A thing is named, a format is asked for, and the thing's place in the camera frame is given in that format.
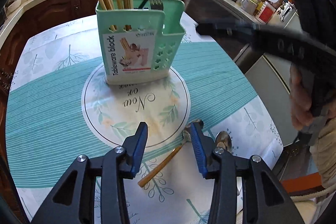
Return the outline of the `right hand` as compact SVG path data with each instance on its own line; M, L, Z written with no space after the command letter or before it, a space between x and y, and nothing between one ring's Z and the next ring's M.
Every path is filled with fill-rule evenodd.
M301 74L298 69L290 67L290 102L291 102L291 122L295 129L301 131L304 126L309 126L313 122L310 113L311 98L301 85ZM335 132L335 100L328 104L329 123L323 128L322 135Z

